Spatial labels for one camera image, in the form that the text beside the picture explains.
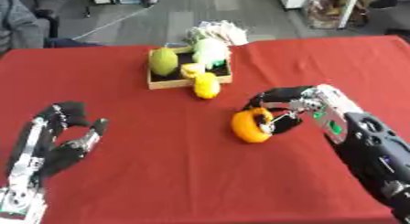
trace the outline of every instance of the cable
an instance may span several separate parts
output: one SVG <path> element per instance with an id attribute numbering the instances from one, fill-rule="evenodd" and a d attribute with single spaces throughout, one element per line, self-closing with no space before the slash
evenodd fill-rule
<path id="1" fill-rule="evenodd" d="M 119 19 L 117 19 L 117 20 L 115 20 L 115 21 L 113 21 L 113 22 L 111 22 L 111 23 L 108 23 L 108 24 L 105 24 L 105 25 L 103 25 L 103 26 L 97 27 L 97 28 L 95 28 L 94 30 L 91 30 L 91 31 L 89 31 L 89 32 L 86 32 L 86 33 L 84 33 L 84 34 L 82 34 L 82 35 L 80 35 L 80 36 L 74 37 L 73 39 L 76 40 L 76 39 L 80 39 L 80 38 L 83 38 L 83 37 L 87 37 L 87 36 L 89 36 L 90 34 L 93 34 L 93 33 L 97 32 L 97 31 L 99 31 L 99 30 L 102 30 L 102 29 L 107 28 L 107 27 L 109 27 L 109 26 L 112 26 L 112 25 L 115 25 L 115 24 L 117 24 L 117 23 L 120 23 L 120 22 L 122 22 L 122 21 L 124 21 L 124 20 L 126 20 L 126 19 L 128 19 L 128 18 L 130 18 L 130 17 L 137 16 L 137 15 L 139 15 L 139 14 L 145 12 L 146 10 L 150 9 L 152 6 L 153 6 L 153 5 L 151 5 L 151 6 L 148 7 L 148 8 L 145 8 L 145 9 L 143 9 L 143 10 L 140 10 L 140 11 L 137 11 L 137 12 L 133 12 L 133 13 L 130 14 L 130 15 L 123 16 L 123 17 L 121 17 L 121 18 L 119 18 Z"/>

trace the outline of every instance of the red tablecloth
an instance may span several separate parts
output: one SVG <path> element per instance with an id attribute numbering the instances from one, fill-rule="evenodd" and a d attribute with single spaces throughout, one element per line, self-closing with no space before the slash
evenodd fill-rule
<path id="1" fill-rule="evenodd" d="M 232 48 L 233 83 L 210 101 L 190 88 L 150 91 L 149 49 L 15 50 L 1 60 L 1 169 L 23 123 L 50 103 L 84 101 L 92 119 L 111 121 L 86 160 L 48 181 L 45 224 L 394 223 L 309 119 L 265 144 L 239 141 L 230 120 L 259 91 L 329 83 L 409 141 L 410 47 L 402 40 Z"/>

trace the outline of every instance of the person's arm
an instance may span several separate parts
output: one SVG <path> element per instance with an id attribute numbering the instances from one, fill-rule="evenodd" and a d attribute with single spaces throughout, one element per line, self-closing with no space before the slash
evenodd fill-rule
<path id="1" fill-rule="evenodd" d="M 43 48 L 44 36 L 35 16 L 19 0 L 0 0 L 3 24 L 11 31 L 11 48 Z"/>

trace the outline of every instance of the white robotic hand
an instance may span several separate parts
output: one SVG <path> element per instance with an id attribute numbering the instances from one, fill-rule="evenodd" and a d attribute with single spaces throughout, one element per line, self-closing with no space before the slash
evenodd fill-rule
<path id="1" fill-rule="evenodd" d="M 71 126 L 87 126 L 80 102 L 53 104 L 27 123 L 7 162 L 8 183 L 0 189 L 0 223 L 39 223 L 47 208 L 43 179 L 74 165 L 98 143 L 108 121 L 97 120 L 82 138 L 55 146 Z"/>
<path id="2" fill-rule="evenodd" d="M 284 112 L 269 123 L 256 118 L 260 130 L 272 135 L 299 125 L 306 112 L 362 186 L 410 224 L 410 145 L 377 117 L 326 84 L 272 89 L 253 97 L 245 109 L 253 107 Z"/>

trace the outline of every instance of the orange fruit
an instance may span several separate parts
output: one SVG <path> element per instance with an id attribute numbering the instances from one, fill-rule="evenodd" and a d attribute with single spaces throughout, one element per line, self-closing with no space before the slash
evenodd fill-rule
<path id="1" fill-rule="evenodd" d="M 254 120 L 255 115 L 262 114 L 270 122 L 272 113 L 265 108 L 254 108 L 249 111 L 237 112 L 233 115 L 231 127 L 235 134 L 248 143 L 262 143 L 270 138 L 271 134 L 264 133 Z"/>

